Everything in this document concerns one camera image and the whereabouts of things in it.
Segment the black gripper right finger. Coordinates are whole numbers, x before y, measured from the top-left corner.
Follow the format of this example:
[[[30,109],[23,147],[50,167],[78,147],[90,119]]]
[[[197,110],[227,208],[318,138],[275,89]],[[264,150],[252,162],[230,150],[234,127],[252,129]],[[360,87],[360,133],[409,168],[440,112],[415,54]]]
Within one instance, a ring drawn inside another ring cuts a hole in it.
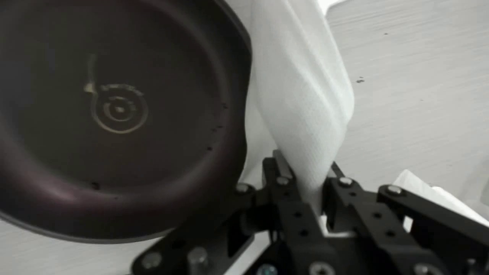
[[[414,191],[366,191],[333,164],[322,185],[325,226],[366,243],[374,275],[489,275],[489,228]]]

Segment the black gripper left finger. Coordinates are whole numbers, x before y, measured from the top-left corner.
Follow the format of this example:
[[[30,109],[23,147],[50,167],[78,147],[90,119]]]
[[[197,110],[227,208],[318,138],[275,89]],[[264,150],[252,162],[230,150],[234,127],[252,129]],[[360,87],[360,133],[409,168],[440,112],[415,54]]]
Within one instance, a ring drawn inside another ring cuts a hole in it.
[[[269,245],[244,275],[336,275],[333,248],[282,159],[263,161],[263,188],[240,213],[238,225],[246,236],[266,232],[269,237]]]

